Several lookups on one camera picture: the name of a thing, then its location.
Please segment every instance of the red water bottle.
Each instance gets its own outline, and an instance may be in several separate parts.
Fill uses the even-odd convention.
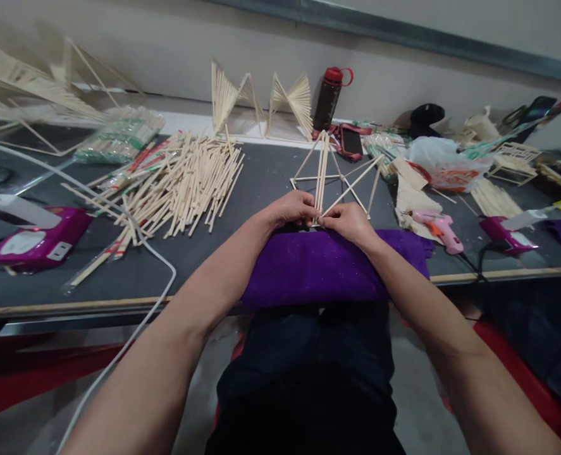
[[[343,73],[346,70],[350,73],[350,81],[343,84]],[[350,68],[327,68],[324,72],[323,83],[320,86],[318,94],[318,104],[316,105],[316,113],[314,114],[314,129],[316,131],[328,130],[333,120],[335,106],[339,99],[339,92],[342,87],[347,87],[354,80],[354,72]]]

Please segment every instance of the hot glue gun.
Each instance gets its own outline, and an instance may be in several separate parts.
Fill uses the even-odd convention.
[[[453,218],[449,215],[435,214],[425,210],[420,210],[418,212],[413,212],[412,217],[413,220],[418,223],[425,224],[432,235],[438,237],[441,242],[443,242],[445,248],[447,249],[447,253],[453,255],[464,251],[464,246],[453,232],[453,229],[451,229]]]

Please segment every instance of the forearm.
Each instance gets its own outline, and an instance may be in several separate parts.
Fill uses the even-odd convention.
[[[361,248],[426,345],[470,451],[561,454],[561,440],[453,303],[381,239]]]
[[[272,228],[255,215],[189,277],[112,373],[64,454],[166,454],[210,331],[244,293]]]
[[[242,297],[273,232],[261,214],[243,224],[189,277],[165,313],[175,327],[206,336]]]
[[[359,245],[384,282],[401,316],[429,350],[480,353],[484,343],[447,297],[382,239]]]

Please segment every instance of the white plastic bag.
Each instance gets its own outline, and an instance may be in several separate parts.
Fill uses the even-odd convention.
[[[411,143],[405,156],[427,170],[434,188],[469,193],[491,169],[495,155],[471,160],[458,154],[457,147],[458,143],[451,139],[419,137]]]

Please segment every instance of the floor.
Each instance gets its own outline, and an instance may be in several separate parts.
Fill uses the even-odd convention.
[[[226,318],[205,347],[190,386],[173,454],[202,454],[213,429],[215,385],[238,340],[239,323]],[[131,327],[60,334],[57,348],[117,343]],[[443,406],[435,374],[415,333],[403,326],[395,310],[390,329],[396,372],[392,379],[398,408],[395,432],[407,454],[465,454],[464,437],[455,417]],[[0,414],[0,455],[53,455],[85,390],[96,374],[20,403]]]

